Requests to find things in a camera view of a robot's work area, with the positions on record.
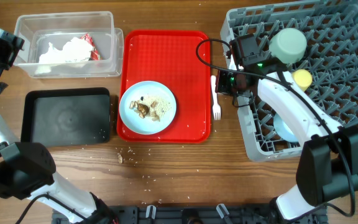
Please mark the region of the mint green bowl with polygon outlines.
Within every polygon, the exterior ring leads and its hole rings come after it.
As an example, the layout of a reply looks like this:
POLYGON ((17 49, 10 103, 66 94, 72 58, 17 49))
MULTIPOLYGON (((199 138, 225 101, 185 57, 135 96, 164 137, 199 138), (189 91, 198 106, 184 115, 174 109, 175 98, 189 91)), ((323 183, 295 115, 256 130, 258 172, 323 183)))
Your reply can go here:
POLYGON ((272 37, 268 49, 282 63, 295 63, 303 58, 306 46, 306 37, 301 31, 286 28, 272 37))

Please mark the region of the yellow plastic cup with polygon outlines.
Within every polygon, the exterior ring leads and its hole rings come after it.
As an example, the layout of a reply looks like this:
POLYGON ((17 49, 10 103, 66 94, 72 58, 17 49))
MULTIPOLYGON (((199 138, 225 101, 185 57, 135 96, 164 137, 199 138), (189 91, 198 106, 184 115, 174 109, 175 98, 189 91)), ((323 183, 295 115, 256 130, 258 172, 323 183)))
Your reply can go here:
POLYGON ((296 70, 292 77, 302 91, 306 91, 313 82, 311 73, 304 69, 296 70))

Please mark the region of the white plastic fork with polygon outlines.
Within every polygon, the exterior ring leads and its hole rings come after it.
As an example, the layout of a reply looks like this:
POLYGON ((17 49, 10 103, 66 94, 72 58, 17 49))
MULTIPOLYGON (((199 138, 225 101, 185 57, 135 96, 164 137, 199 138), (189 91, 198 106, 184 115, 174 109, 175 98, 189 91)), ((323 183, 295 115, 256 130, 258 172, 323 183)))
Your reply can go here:
POLYGON ((210 84, 211 84, 211 94, 212 94, 212 99, 213 99, 213 105, 212 105, 213 117, 215 120, 220 120, 221 119, 221 107, 218 103, 218 95, 215 91, 216 77, 214 75, 211 75, 210 84))

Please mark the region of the white napkin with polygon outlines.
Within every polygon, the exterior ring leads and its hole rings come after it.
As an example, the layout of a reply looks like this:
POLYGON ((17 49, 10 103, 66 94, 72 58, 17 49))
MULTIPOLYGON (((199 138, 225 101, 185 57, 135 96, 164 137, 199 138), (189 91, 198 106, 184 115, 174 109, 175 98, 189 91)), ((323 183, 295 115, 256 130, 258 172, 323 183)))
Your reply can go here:
POLYGON ((48 50, 39 57, 39 63, 71 63, 85 62, 91 58, 94 47, 83 39, 74 37, 67 42, 61 50, 55 48, 52 43, 48 43, 48 50))

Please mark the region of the light blue bowl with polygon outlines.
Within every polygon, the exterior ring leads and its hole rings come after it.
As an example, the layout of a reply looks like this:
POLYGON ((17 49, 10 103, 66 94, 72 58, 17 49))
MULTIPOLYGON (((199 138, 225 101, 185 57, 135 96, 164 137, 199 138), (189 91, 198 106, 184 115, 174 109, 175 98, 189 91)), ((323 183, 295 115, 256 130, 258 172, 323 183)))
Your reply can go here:
POLYGON ((275 114, 273 117, 273 126, 275 128, 275 132, 282 139, 286 140, 287 142, 298 142, 296 136, 278 114, 275 114))

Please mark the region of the red snack wrapper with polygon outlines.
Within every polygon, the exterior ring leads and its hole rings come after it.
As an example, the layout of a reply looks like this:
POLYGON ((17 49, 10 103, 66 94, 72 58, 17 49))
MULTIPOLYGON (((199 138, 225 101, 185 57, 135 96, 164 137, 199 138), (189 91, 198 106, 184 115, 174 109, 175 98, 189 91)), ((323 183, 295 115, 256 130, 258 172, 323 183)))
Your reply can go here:
POLYGON ((86 33, 85 35, 83 35, 81 37, 81 39, 85 40, 87 43, 89 43, 93 47, 93 49, 91 51, 90 59, 91 60, 101 60, 102 59, 101 55, 100 55, 99 51, 97 50, 97 48, 96 48, 96 46, 95 46, 95 44, 93 42, 92 36, 90 36, 89 33, 86 33))

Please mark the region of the food scraps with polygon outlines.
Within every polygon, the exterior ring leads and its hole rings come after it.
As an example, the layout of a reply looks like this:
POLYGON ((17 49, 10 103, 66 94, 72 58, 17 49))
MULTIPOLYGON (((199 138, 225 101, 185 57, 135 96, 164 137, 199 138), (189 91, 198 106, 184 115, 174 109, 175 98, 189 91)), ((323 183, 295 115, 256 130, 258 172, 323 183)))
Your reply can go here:
POLYGON ((161 96, 146 95, 130 102, 129 109, 136 112, 140 118, 150 118, 160 121, 172 108, 172 104, 161 96))

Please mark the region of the light blue plate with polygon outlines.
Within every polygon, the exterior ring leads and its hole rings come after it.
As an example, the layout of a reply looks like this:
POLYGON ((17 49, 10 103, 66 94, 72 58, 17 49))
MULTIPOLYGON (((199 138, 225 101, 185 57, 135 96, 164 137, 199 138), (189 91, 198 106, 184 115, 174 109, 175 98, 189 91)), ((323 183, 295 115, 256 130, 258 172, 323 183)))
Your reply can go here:
POLYGON ((124 125, 137 134, 151 135, 166 129, 173 121, 177 111, 176 99, 165 85, 155 81, 143 81, 129 87, 121 96, 119 103, 119 116, 124 125), (160 121, 152 121, 150 118, 140 118, 133 110, 129 109, 131 101, 138 100, 141 96, 161 96, 172 104, 171 110, 160 121))

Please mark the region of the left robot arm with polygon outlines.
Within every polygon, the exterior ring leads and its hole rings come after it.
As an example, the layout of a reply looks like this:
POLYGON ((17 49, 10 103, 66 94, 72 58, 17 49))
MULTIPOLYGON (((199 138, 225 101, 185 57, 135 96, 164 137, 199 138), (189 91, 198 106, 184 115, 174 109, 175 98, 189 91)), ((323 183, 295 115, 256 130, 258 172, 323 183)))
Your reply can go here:
MULTIPOLYGON (((24 39, 0 29, 0 77, 9 70, 24 39)), ((6 84, 0 82, 0 93, 6 84)), ((29 199, 17 222, 39 201, 66 216, 70 223, 118 223, 117 215, 91 192, 75 187, 56 169, 41 143, 20 142, 0 114, 0 198, 29 199)))

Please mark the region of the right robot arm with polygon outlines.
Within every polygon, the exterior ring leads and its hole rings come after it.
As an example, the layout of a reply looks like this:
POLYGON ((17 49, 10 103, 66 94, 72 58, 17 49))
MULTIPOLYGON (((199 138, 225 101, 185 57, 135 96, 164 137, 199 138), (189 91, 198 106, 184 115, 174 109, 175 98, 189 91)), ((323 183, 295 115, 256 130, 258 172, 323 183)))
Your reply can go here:
POLYGON ((254 35, 227 43, 230 68, 220 68, 216 91, 238 97, 250 87, 267 103, 301 146, 296 184, 273 200, 270 219, 290 223, 332 201, 358 191, 358 127, 344 127, 315 104, 301 88, 299 72, 289 65, 299 62, 306 51, 305 36, 288 29, 276 34, 265 58, 254 35))

